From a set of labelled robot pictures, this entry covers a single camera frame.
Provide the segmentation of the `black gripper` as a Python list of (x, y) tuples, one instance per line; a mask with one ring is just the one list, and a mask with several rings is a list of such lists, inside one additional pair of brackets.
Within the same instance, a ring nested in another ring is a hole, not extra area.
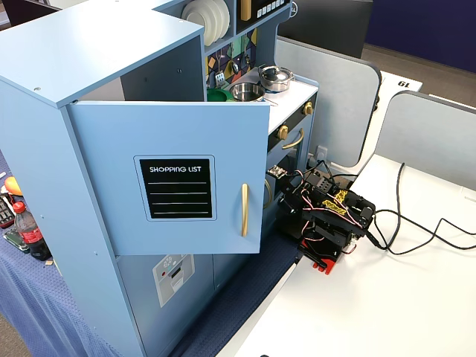
[(278, 199), (277, 224), (281, 226), (303, 227), (306, 220), (303, 218), (305, 206), (302, 194), (309, 188), (309, 183), (292, 183), (292, 178), (283, 177), (277, 182), (282, 196)]

